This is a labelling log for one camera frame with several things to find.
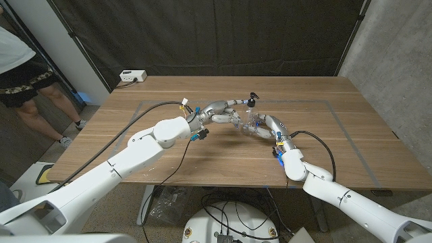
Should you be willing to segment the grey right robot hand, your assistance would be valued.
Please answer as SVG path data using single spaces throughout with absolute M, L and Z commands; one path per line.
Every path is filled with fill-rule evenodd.
M 264 123 L 269 130 L 258 127 L 257 122 Z M 254 125 L 244 124 L 240 127 L 247 134 L 256 134 L 261 138 L 274 138 L 276 142 L 281 142 L 283 152 L 296 149 L 296 146 L 288 134 L 288 129 L 279 119 L 272 115 L 258 114 Z

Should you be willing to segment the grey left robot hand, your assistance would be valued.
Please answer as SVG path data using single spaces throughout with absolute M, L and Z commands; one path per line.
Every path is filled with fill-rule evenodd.
M 215 101 L 207 105 L 205 108 L 191 113 L 186 121 L 191 132 L 195 132 L 205 125 L 211 123 L 217 124 L 233 124 L 239 126 L 244 121 L 240 118 L 239 113 L 232 108 L 233 105 L 247 104 L 247 100 L 234 99 L 228 101 Z

